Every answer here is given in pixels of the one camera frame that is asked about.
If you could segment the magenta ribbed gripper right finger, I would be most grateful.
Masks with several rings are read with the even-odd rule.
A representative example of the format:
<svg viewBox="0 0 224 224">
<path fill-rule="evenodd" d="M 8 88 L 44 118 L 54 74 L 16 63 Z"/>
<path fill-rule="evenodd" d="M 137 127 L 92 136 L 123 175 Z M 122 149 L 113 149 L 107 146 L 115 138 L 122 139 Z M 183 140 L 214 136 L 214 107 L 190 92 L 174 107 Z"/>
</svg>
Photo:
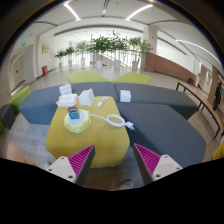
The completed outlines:
<svg viewBox="0 0 224 224">
<path fill-rule="evenodd" d="M 133 145 L 133 153 L 145 184 L 152 183 L 182 169 L 169 155 L 159 155 L 137 143 Z"/>
</svg>

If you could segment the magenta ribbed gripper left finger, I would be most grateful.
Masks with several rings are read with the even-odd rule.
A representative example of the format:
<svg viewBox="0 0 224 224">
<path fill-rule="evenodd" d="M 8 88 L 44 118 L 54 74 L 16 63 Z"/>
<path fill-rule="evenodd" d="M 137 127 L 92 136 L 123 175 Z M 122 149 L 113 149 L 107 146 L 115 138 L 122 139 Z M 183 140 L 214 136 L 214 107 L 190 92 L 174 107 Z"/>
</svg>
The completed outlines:
<svg viewBox="0 0 224 224">
<path fill-rule="evenodd" d="M 83 186 L 94 156 L 95 146 L 90 145 L 69 157 L 59 157 L 47 168 L 47 171 L 79 186 Z"/>
</svg>

